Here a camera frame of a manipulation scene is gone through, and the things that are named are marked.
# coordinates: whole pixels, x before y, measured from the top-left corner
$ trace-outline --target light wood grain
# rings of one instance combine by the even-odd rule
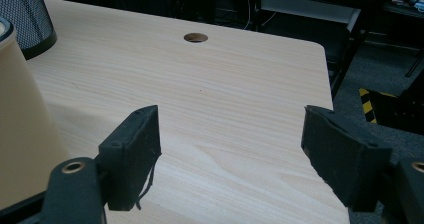
[[[29,66],[72,156],[159,106],[163,155],[142,211],[109,223],[347,223],[300,147],[332,108],[315,43],[45,0],[58,42]],[[208,40],[190,43],[187,33]]]

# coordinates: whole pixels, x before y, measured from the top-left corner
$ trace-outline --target yellow and black hazard tape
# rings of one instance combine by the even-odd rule
[[[384,95],[384,96],[395,97],[395,98],[396,96],[392,94],[384,93],[384,92],[375,92],[375,91],[369,91],[365,88],[359,88],[359,95],[361,96],[362,108],[364,109],[365,119],[367,120],[367,122],[378,123],[375,110],[373,109],[373,106],[371,103],[370,92],[372,92],[373,94]]]

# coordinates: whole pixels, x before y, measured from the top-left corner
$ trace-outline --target black chair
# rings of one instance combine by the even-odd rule
[[[255,0],[253,28],[321,44],[334,99],[383,3],[384,0]]]

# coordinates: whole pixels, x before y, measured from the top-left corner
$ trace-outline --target black mesh waste bin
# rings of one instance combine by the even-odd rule
[[[15,26],[19,47],[27,60],[56,42],[56,33],[43,0],[0,0],[0,16]]]

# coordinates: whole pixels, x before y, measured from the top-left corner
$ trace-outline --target gray carpet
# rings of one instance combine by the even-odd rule
[[[390,46],[364,44],[355,56],[351,67],[334,100],[334,110],[365,128],[382,141],[393,146],[392,162],[402,158],[424,158],[424,136],[377,124],[368,123],[362,110],[359,88],[399,95],[407,89],[424,67],[424,61],[410,78],[405,73],[415,61],[417,51]],[[382,206],[375,213],[352,213],[350,221],[380,223]]]

